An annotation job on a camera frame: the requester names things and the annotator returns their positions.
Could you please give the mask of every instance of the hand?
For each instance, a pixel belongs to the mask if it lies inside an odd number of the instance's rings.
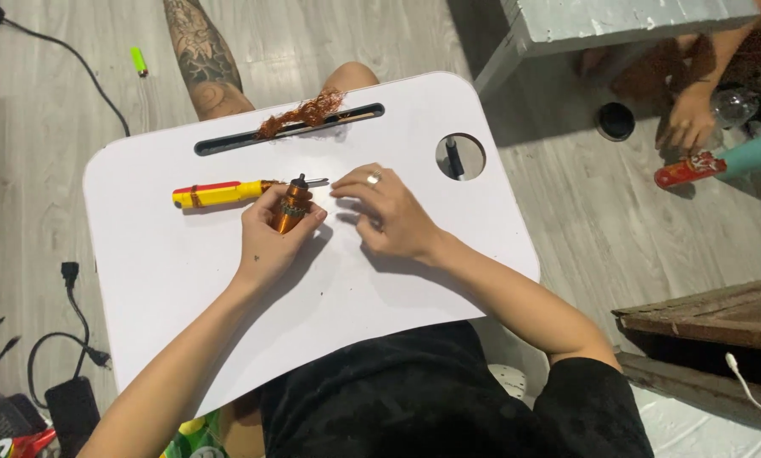
[[[268,189],[242,213],[242,259],[232,284],[264,291],[294,260],[296,252],[327,217],[327,212],[312,204],[310,213],[287,234],[270,227],[272,209],[287,192],[286,185]]]
[[[684,156],[693,156],[700,152],[709,139],[714,130],[714,122],[711,91],[687,88],[674,102],[669,115],[669,126],[663,130],[655,148],[665,147],[668,141],[672,147],[680,147]]]
[[[374,186],[367,177],[380,171]],[[434,265],[445,234],[428,217],[394,170],[378,164],[361,165],[333,183],[333,197],[355,197],[380,217],[379,229],[366,214],[358,218],[358,234],[374,254],[411,257]]]

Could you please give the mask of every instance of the yellow screwdriver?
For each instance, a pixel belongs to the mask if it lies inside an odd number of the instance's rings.
[[[308,184],[326,182],[327,179],[306,180]],[[215,184],[195,184],[191,187],[175,189],[171,200],[178,209],[201,209],[211,205],[230,204],[252,197],[259,197],[274,184],[286,184],[278,180],[257,180],[252,182],[218,182]]]

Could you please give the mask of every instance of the gray wooden floor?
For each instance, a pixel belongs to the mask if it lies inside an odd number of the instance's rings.
[[[11,19],[80,50],[133,134],[196,121],[161,2],[0,3]],[[486,15],[460,15],[456,27],[444,0],[203,4],[257,108],[312,97],[347,60],[369,65],[381,81],[433,70],[471,78],[469,63],[478,66],[483,52],[476,47],[490,38]],[[463,46],[458,29],[470,30]],[[143,50],[151,71],[146,79],[134,71],[132,46]],[[652,182],[660,166],[652,148],[657,121],[640,121],[623,143],[602,139],[591,119],[609,96],[582,87],[569,60],[526,61],[486,103],[487,116],[538,252],[542,282],[632,350],[610,309],[761,279],[761,201],[712,179],[697,183],[691,199],[658,190]],[[108,348],[81,174],[95,151],[121,136],[75,58],[0,27],[0,316],[7,317],[0,348],[22,336],[0,363],[6,394],[26,392],[27,357],[41,335],[81,334],[64,294],[63,261],[81,263],[75,295],[96,346]],[[71,376],[77,355],[77,346],[64,339],[45,344],[36,366],[39,395]],[[90,362],[84,367],[103,411],[117,394],[112,375]]]

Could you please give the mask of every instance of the black shirt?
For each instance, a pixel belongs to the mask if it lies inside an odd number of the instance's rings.
[[[488,371],[466,321],[361,341],[268,382],[272,456],[652,456],[630,385],[554,364],[531,411]]]

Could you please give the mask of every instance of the ring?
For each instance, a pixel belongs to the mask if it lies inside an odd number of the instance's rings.
[[[377,184],[379,181],[381,181],[381,171],[375,170],[372,172],[371,175],[367,177],[367,182],[369,183],[369,187],[375,188],[375,184]]]

